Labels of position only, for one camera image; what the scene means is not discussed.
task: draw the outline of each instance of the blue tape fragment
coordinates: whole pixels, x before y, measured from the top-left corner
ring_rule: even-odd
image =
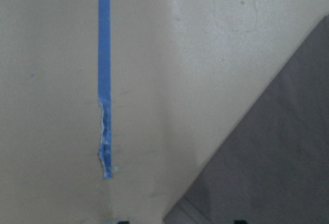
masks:
[[[102,108],[99,156],[104,178],[111,178],[111,64],[109,0],[98,0],[98,100]]]

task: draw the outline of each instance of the gray mat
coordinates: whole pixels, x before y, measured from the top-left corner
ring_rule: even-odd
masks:
[[[329,223],[329,18],[215,153],[166,224]]]

